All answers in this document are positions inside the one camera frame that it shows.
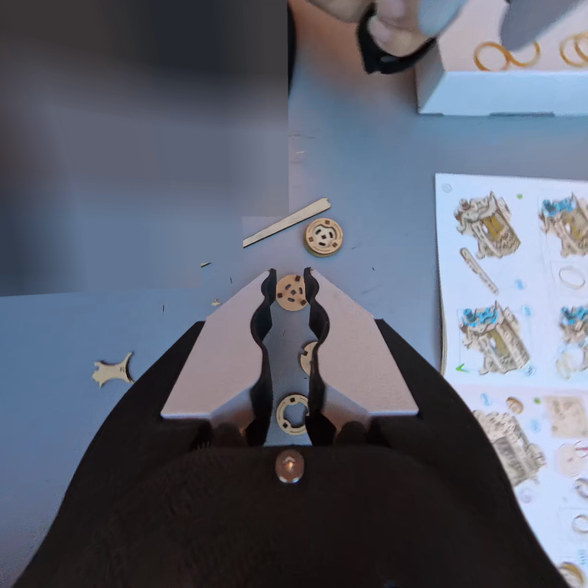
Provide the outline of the instruction booklet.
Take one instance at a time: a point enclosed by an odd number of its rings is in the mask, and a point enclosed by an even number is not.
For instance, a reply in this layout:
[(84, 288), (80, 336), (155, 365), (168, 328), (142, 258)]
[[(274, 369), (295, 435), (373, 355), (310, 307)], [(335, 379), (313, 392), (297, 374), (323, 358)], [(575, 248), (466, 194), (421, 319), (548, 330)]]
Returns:
[(587, 182), (435, 175), (443, 374), (587, 587)]

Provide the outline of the wooden disc with pegs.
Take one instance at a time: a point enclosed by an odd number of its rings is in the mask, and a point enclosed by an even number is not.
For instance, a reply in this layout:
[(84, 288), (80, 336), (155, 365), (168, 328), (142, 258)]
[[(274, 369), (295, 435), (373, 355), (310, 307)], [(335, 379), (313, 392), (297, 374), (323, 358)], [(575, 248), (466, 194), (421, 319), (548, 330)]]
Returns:
[(285, 275), (276, 284), (276, 302), (288, 312), (307, 306), (305, 281), (302, 275)]

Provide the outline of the white cardboard box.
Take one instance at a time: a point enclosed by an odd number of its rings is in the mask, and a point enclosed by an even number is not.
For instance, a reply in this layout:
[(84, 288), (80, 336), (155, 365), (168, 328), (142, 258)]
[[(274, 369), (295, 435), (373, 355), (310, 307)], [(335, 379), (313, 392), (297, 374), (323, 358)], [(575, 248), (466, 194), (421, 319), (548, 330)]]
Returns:
[(415, 67), (417, 110), (423, 115), (587, 116), (587, 69), (572, 70), (557, 57), (561, 39), (587, 30), (587, 1), (580, 1), (537, 38), (544, 52), (532, 69), (478, 70), (475, 48), (502, 44), (506, 1), (468, 1), (460, 15)]

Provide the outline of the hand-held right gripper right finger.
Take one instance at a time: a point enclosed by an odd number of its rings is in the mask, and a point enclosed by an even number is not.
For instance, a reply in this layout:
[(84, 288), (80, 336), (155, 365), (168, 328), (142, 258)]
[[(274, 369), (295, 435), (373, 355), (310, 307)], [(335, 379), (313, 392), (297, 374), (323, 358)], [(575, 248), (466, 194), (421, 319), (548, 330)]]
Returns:
[(331, 445), (350, 423), (369, 431), (375, 419), (417, 415), (374, 316), (316, 269), (305, 268), (303, 278), (317, 340), (305, 417), (312, 445)]

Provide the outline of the tapered wooden stick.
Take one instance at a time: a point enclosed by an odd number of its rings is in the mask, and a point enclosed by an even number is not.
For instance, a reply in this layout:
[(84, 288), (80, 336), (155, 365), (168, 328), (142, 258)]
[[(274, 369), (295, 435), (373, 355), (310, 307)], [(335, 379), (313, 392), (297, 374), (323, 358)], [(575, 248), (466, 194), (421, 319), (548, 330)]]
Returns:
[(247, 247), (253, 246), (254, 244), (265, 240), (279, 232), (289, 229), (290, 227), (302, 223), (307, 219), (315, 217), (323, 212), (326, 212), (332, 207), (332, 203), (328, 198), (321, 198), (311, 204), (305, 206), (304, 208), (297, 210), (296, 212), (290, 214), (287, 217), (271, 224), (267, 228), (264, 228), (252, 236), (247, 237), (243, 240), (243, 249)]

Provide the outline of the thick wooden wheel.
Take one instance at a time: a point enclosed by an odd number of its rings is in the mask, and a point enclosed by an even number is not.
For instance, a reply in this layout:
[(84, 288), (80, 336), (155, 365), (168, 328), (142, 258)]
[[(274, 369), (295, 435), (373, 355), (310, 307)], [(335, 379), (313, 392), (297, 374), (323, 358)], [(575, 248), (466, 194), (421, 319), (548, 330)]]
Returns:
[(317, 257), (332, 256), (341, 249), (343, 230), (336, 221), (327, 217), (315, 219), (305, 229), (304, 244)]

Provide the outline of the star-shaped wooden scrap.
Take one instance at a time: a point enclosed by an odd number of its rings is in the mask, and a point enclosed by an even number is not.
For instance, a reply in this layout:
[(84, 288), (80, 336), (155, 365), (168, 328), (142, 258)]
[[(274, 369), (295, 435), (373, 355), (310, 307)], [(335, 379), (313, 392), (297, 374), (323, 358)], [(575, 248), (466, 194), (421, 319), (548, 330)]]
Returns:
[(103, 360), (94, 363), (94, 371), (92, 372), (92, 380), (103, 387), (111, 380), (121, 380), (127, 384), (135, 383), (135, 380), (130, 374), (129, 363), (133, 357), (134, 352), (130, 351), (118, 363), (110, 363)]

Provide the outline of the group of rubber bands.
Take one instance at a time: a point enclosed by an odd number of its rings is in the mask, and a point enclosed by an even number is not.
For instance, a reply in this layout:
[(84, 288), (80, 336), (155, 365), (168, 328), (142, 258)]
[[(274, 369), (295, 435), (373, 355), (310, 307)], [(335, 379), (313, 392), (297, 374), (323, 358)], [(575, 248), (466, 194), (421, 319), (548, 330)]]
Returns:
[[(527, 70), (540, 64), (543, 50), (535, 41), (530, 48), (513, 52), (502, 44), (486, 41), (479, 44), (472, 55), (475, 67), (483, 72), (504, 72), (509, 69)], [(557, 48), (559, 61), (572, 70), (587, 69), (587, 30), (573, 33), (559, 42)]]

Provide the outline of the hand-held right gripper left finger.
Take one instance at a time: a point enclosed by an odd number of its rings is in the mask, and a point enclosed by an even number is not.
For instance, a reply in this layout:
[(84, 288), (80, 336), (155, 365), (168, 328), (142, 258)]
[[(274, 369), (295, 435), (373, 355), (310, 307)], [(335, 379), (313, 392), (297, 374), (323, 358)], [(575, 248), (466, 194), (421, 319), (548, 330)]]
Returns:
[(276, 285), (276, 270), (266, 270), (206, 318), (160, 411), (163, 419), (228, 424), (250, 446), (265, 444), (273, 385), (264, 339)]

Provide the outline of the grey desk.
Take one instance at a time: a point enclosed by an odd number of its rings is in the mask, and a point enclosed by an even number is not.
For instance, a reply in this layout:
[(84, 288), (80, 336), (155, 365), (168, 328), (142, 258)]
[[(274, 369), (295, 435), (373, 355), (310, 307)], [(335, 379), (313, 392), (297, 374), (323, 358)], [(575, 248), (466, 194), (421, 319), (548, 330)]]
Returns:
[(436, 368), (434, 174), (587, 179), (587, 120), (416, 112), (412, 71), (366, 75), (355, 28), (292, 1), (1, 1), (1, 587), (45, 539), (129, 385), (216, 300), (313, 263), (321, 197), (342, 254), (315, 263)]

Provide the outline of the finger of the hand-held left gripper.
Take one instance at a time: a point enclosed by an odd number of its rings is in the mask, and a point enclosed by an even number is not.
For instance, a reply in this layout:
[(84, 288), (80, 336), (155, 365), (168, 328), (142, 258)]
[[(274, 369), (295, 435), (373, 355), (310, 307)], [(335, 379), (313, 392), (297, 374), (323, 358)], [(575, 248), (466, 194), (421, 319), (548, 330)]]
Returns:
[(459, 16), (468, 1), (419, 1), (418, 30), (427, 38), (439, 37)]
[(580, 1), (506, 1), (506, 4), (500, 40), (507, 50), (517, 51), (532, 44)]

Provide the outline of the person's left hand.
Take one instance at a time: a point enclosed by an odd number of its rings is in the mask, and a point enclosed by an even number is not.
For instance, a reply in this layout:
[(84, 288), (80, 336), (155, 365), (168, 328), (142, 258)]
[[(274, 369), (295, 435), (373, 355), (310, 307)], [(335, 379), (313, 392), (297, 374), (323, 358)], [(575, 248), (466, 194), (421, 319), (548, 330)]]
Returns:
[(420, 49), (433, 35), (423, 31), (423, 1), (310, 1), (339, 21), (358, 24), (370, 5), (367, 31), (376, 46), (392, 56), (404, 57)]

